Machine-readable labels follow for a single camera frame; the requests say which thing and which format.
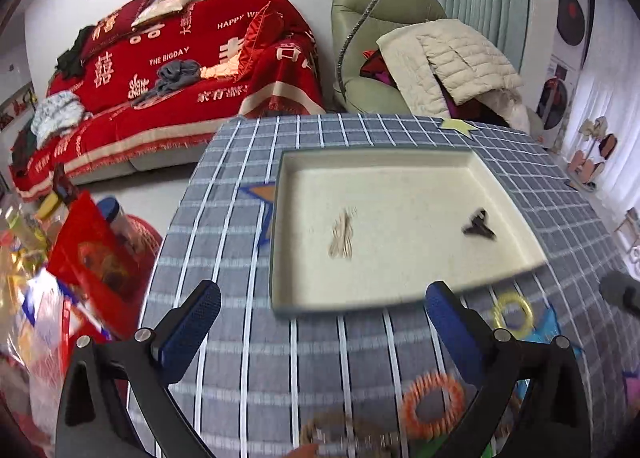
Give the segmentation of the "cream jewelry tray box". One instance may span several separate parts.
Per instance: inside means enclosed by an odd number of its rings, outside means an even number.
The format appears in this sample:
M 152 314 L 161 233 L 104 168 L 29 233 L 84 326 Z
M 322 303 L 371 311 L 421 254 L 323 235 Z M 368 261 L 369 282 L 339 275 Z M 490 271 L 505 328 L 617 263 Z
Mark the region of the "cream jewelry tray box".
M 462 233 L 478 209 L 495 241 Z M 414 303 L 434 281 L 464 292 L 547 261 L 496 171 L 470 149 L 316 148 L 281 157 L 269 277 L 279 315 Z

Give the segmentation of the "black hair claw clip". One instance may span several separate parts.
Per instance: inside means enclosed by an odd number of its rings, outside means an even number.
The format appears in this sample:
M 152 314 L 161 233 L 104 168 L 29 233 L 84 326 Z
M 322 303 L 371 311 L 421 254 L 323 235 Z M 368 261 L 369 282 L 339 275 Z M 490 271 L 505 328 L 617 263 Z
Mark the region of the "black hair claw clip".
M 478 236 L 491 241 L 496 240 L 496 234 L 487 226 L 487 211 L 478 209 L 470 218 L 468 225 L 462 227 L 465 236 Z

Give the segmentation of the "beige puffer jacket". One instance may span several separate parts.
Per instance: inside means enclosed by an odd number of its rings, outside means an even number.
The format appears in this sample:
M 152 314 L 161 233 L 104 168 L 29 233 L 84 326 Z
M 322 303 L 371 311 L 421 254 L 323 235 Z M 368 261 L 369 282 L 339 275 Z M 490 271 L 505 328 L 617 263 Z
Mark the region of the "beige puffer jacket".
M 376 43 L 410 112 L 449 119 L 446 96 L 483 103 L 511 129 L 530 132 L 520 74 L 488 38 L 458 19 L 406 25 Z

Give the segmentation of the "white knit garment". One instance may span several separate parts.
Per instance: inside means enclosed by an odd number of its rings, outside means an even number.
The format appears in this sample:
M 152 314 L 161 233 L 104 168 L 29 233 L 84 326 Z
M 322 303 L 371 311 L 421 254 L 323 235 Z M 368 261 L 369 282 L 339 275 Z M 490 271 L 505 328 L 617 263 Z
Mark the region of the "white knit garment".
M 30 126 L 37 148 L 42 149 L 52 137 L 67 134 L 90 117 L 91 113 L 70 90 L 44 98 L 38 103 Z

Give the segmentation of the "red blanket covered sofa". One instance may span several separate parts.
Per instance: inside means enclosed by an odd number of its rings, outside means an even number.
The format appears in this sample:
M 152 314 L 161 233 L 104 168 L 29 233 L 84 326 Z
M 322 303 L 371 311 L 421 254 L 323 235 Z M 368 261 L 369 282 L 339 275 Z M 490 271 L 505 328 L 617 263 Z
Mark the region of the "red blanket covered sofa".
M 314 34 L 289 0 L 196 0 L 145 19 L 132 0 L 93 25 L 73 66 L 58 66 L 18 137 L 10 172 L 26 201 L 53 174 L 107 176 L 142 158 L 181 162 L 235 117 L 323 110 Z

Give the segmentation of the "grey garment on sofa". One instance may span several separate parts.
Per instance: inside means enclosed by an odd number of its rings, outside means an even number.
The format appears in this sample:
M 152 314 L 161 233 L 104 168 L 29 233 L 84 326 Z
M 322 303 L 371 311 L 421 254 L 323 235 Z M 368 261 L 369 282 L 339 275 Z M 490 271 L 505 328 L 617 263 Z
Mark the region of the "grey garment on sofa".
M 201 66 L 194 60 L 174 60 L 165 63 L 156 72 L 157 79 L 153 88 L 132 100 L 141 104 L 153 98 L 165 97 L 201 80 Z

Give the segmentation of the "red cushion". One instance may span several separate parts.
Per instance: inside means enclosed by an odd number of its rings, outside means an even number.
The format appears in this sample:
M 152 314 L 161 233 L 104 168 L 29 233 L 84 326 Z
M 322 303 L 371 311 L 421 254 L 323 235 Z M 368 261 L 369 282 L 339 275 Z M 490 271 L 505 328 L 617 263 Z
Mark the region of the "red cushion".
M 145 8 L 154 0 L 130 0 L 124 6 L 102 18 L 85 41 L 80 61 L 87 62 L 107 46 L 112 45 L 132 32 L 132 25 Z

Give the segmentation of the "flexible gooseneck phone holder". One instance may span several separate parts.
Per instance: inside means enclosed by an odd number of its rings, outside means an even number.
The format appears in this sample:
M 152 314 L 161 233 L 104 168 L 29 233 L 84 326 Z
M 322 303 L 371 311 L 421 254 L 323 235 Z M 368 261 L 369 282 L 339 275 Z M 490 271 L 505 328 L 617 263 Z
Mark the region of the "flexible gooseneck phone holder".
M 340 53 L 338 54 L 337 64 L 336 64 L 336 78 L 337 78 L 338 87 L 340 88 L 340 93 L 343 99 L 346 99 L 346 83 L 344 81 L 344 76 L 343 76 L 343 66 L 344 66 L 345 56 L 347 54 L 349 45 L 352 43 L 352 40 L 355 38 L 356 34 L 360 30 L 360 28 L 363 26 L 363 23 L 366 22 L 368 20 L 368 17 L 370 17 L 370 14 L 372 14 L 375 6 L 378 4 L 378 1 L 379 0 L 370 0 L 370 2 L 368 3 L 368 6 L 363 11 L 363 14 L 360 16 L 358 21 L 355 23 L 355 25 L 347 34 L 345 38 L 345 42 L 343 43 Z

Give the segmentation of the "printed pillow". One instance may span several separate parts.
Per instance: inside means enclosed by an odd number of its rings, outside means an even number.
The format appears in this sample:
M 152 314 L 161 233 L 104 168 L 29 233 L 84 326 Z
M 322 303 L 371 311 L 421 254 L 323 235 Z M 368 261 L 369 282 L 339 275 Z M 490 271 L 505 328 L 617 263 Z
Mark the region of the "printed pillow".
M 180 14 L 191 2 L 195 1 L 196 0 L 156 0 L 134 19 L 131 27 L 135 30 L 136 28 L 151 25 L 174 14 Z

